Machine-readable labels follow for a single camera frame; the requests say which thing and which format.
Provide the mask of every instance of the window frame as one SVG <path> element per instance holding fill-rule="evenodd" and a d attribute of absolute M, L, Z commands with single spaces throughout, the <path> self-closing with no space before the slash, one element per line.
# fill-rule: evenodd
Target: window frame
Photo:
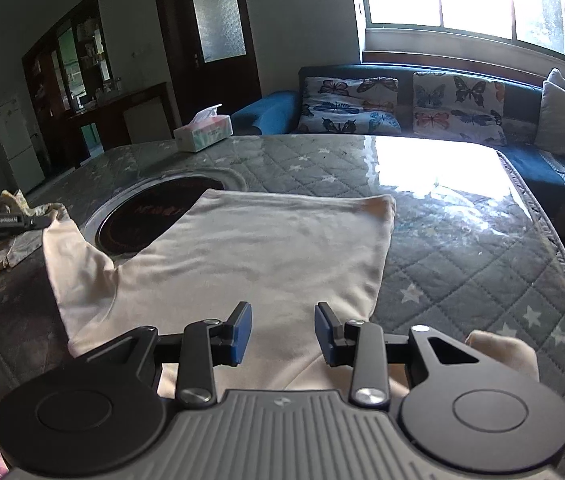
<path fill-rule="evenodd" d="M 406 30 L 430 30 L 433 32 L 445 32 L 449 34 L 458 34 L 461 36 L 471 36 L 473 38 L 482 38 L 483 40 L 497 41 L 498 43 L 510 44 L 514 46 L 519 46 L 526 48 L 528 50 L 534 50 L 546 56 L 551 56 L 565 61 L 565 54 L 562 52 L 557 52 L 549 48 L 539 46 L 533 43 L 528 43 L 526 41 L 519 40 L 517 38 L 516 31 L 516 15 L 515 15 L 515 4 L 511 0 L 511 39 L 501 38 L 500 36 L 491 36 L 489 34 L 482 34 L 479 32 L 472 32 L 470 30 L 462 30 L 459 28 L 450 28 L 444 26 L 443 11 L 442 11 L 442 0 L 438 0 L 438 10 L 440 12 L 440 25 L 413 25 L 409 23 L 373 23 L 371 22 L 371 6 L 369 5 L 369 0 L 362 0 L 364 3 L 365 10 L 365 20 L 367 22 L 367 28 L 374 29 L 406 29 Z"/>

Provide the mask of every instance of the frosted glass panel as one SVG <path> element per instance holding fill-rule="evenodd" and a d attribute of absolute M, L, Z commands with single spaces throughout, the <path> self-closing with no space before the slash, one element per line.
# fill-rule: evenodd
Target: frosted glass panel
<path fill-rule="evenodd" d="M 246 54 L 238 0 L 194 0 L 205 62 Z"/>
<path fill-rule="evenodd" d="M 565 0 L 513 0 L 516 35 L 565 54 Z"/>

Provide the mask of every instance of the gray quilted mattress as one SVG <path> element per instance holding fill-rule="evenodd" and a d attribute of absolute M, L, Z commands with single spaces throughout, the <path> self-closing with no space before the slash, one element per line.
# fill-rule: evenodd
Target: gray quilted mattress
<path fill-rule="evenodd" d="M 473 329 L 517 336 L 536 350 L 543 383 L 565 398 L 565 248 L 494 150 L 397 137 L 291 135 L 234 137 L 184 155 L 174 142 L 155 142 L 104 153 L 40 202 L 64 202 L 82 224 L 143 178 L 200 167 L 232 168 L 252 191 L 392 194 L 395 231 L 374 322 L 394 333 L 428 324 L 460 340 Z M 37 251 L 0 274 L 0 359 L 23 381 L 68 358 L 65 344 Z M 565 456 L 559 472 L 565 476 Z"/>

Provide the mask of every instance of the butterfly pillow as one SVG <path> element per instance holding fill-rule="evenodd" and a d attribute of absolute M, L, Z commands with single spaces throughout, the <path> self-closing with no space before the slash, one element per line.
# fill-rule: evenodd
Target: butterfly pillow
<path fill-rule="evenodd" d="M 399 134 L 400 124 L 393 115 L 396 103 L 396 79 L 308 77 L 303 85 L 297 130 L 306 133 Z"/>
<path fill-rule="evenodd" d="M 413 75 L 413 131 L 424 137 L 505 145 L 504 83 L 447 72 Z"/>

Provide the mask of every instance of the blue gripper pad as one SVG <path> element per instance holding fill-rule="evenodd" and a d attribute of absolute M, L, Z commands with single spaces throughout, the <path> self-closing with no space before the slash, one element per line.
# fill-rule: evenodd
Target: blue gripper pad
<path fill-rule="evenodd" d="M 246 344 L 251 335 L 252 308 L 250 303 L 246 303 L 242 313 L 233 326 L 233 343 L 231 344 L 232 366 L 237 366 L 245 356 Z"/>
<path fill-rule="evenodd" d="M 319 306 L 315 306 L 313 315 L 315 337 L 318 339 L 325 361 L 329 366 L 335 365 L 335 342 L 333 341 L 333 327 L 326 319 Z"/>

